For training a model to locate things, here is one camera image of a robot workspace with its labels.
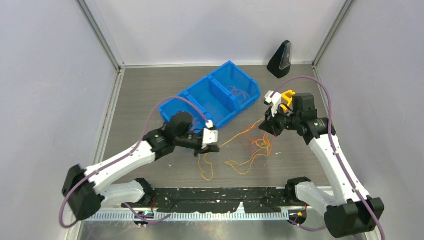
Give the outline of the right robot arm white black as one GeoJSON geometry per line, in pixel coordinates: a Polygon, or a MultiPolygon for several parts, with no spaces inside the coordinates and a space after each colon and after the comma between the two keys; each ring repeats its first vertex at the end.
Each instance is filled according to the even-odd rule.
{"type": "Polygon", "coordinates": [[[318,116],[314,96],[294,94],[292,107],[284,110],[282,94],[270,90],[264,103],[268,109],[259,129],[275,137],[284,130],[295,131],[319,160],[333,192],[326,193],[308,177],[292,178],[285,185],[287,202],[315,209],[334,238],[374,231],[385,210],[384,203],[379,197],[371,197],[354,174],[329,118],[318,116]]]}

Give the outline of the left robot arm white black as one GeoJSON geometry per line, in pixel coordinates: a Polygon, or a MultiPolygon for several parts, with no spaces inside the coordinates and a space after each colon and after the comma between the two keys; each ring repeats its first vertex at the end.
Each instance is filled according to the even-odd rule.
{"type": "Polygon", "coordinates": [[[106,161],[86,168],[72,166],[62,187],[64,202],[59,214],[68,205],[76,220],[83,221],[109,206],[138,203],[148,207],[154,190],[144,178],[125,184],[116,181],[173,153],[177,147],[193,150],[195,157],[219,152],[219,131],[213,121],[207,120],[205,127],[196,132],[192,130],[192,120],[191,114],[179,111],[162,127],[149,131],[133,146],[106,161]]]}

